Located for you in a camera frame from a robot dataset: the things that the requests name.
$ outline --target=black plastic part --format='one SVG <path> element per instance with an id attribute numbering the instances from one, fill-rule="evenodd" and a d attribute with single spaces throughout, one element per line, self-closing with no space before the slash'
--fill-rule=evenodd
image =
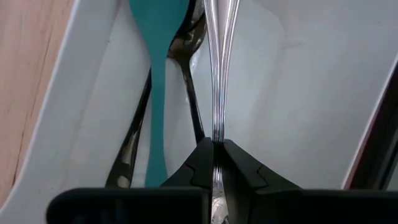
<path id="1" fill-rule="evenodd" d="M 204 138 L 156 189 L 75 189 L 47 209 L 49 224 L 210 223 L 214 147 Z"/>
<path id="2" fill-rule="evenodd" d="M 53 199 L 48 224 L 208 224 L 208 197 L 198 187 L 75 189 Z"/>
<path id="3" fill-rule="evenodd" d="M 47 210 L 49 224 L 210 223 L 213 164 L 223 168 L 229 223 L 395 223 L 398 192 L 303 190 L 234 142 L 202 140 L 156 189 L 78 189 Z"/>
<path id="4" fill-rule="evenodd" d="M 196 186 L 211 190 L 213 187 L 214 145 L 204 138 L 183 165 L 161 187 Z"/>
<path id="5" fill-rule="evenodd" d="M 286 190 L 257 194 L 247 223 L 396 223 L 398 192 Z"/>
<path id="6" fill-rule="evenodd" d="M 249 223 L 257 191 L 299 189 L 250 156 L 231 140 L 216 149 L 223 166 L 223 183 L 230 223 Z"/>

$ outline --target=teal spatula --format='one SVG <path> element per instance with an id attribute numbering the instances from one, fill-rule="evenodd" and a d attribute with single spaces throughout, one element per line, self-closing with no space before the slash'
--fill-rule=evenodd
<path id="1" fill-rule="evenodd" d="M 146 43 L 152 69 L 152 117 L 146 187 L 158 187 L 167 179 L 163 150 L 165 60 L 181 26 L 189 0 L 129 0 L 130 9 Z"/>

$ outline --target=metal spoon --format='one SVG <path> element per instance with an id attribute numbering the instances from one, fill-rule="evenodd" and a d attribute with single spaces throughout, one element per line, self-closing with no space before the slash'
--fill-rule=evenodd
<path id="1" fill-rule="evenodd" d="M 202 14 L 198 21 L 193 21 L 196 28 L 184 36 L 176 38 L 169 48 L 168 57 L 173 58 L 181 66 L 182 75 L 190 104 L 190 111 L 195 132 L 196 142 L 199 143 L 204 137 L 205 132 L 201 123 L 200 113 L 198 109 L 197 96 L 193 86 L 192 74 L 190 70 L 190 59 L 198 50 L 206 35 L 205 15 Z"/>

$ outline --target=spoon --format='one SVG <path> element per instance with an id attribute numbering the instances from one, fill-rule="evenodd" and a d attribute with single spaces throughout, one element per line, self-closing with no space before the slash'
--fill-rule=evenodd
<path id="1" fill-rule="evenodd" d="M 188 12 L 185 16 L 184 22 L 182 23 L 174 37 L 175 39 L 181 39 L 185 37 L 189 32 L 192 32 L 196 27 L 198 27 L 198 21 L 195 20 L 203 17 L 200 17 L 200 14 L 203 15 L 204 10 L 202 5 L 203 1 L 190 0 Z M 132 123 L 126 134 L 126 137 L 124 138 L 124 141 L 114 161 L 114 164 L 109 172 L 105 187 L 129 188 L 131 185 L 137 156 L 139 136 L 151 87 L 151 70 L 149 70 L 144 89 L 142 91 L 134 117 L 132 119 Z"/>
<path id="2" fill-rule="evenodd" d="M 201 123 L 197 96 L 193 86 L 192 74 L 190 70 L 190 59 L 198 50 L 206 35 L 206 19 L 204 13 L 202 13 L 199 19 L 194 23 L 193 28 L 194 30 L 192 32 L 176 38 L 173 41 L 172 45 L 170 46 L 168 56 L 172 59 L 175 59 L 181 67 L 185 86 L 187 88 L 193 130 L 195 132 L 195 140 L 198 144 L 205 137 L 205 132 Z"/>
<path id="3" fill-rule="evenodd" d="M 188 0 L 130 0 L 135 22 L 146 43 L 152 70 L 152 117 L 146 187 L 158 187 L 167 179 L 163 151 L 165 59 L 170 43 L 188 9 Z"/>

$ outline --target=white plastic tray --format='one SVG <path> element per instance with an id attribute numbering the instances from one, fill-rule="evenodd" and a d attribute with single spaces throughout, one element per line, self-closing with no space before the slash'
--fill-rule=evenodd
<path id="1" fill-rule="evenodd" d="M 341 188 L 398 52 L 396 0 L 241 0 L 228 83 L 226 137 L 304 188 Z M 167 60 L 169 174 L 195 147 L 185 86 Z M 44 223 L 50 200 L 102 187 L 149 69 L 126 0 L 75 0 L 22 172 L 0 223 Z M 192 61 L 211 133 L 208 42 Z M 144 182 L 149 111 L 133 186 Z"/>

